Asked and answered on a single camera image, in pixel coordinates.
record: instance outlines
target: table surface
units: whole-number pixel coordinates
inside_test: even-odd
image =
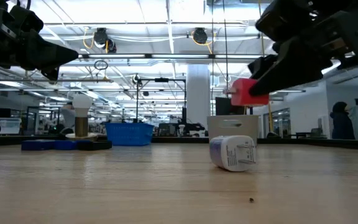
[[[232,173],[212,165],[207,144],[0,147],[0,223],[358,223],[358,150],[257,154],[253,171]]]

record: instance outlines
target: white column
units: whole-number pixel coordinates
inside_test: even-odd
[[[200,123],[208,130],[211,90],[209,89],[208,65],[188,65],[186,77],[187,122]]]

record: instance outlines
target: blue basket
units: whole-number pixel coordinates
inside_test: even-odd
[[[113,146],[146,146],[152,141],[153,128],[143,123],[106,123],[107,139]]]

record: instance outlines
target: red block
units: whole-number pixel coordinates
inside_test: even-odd
[[[230,92],[231,105],[233,106],[262,106],[268,105],[269,95],[250,96],[249,89],[257,82],[250,78],[239,78],[234,81]]]

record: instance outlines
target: computer screen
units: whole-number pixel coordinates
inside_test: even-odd
[[[230,98],[216,97],[216,115],[242,115],[245,114],[243,106],[231,105]]]

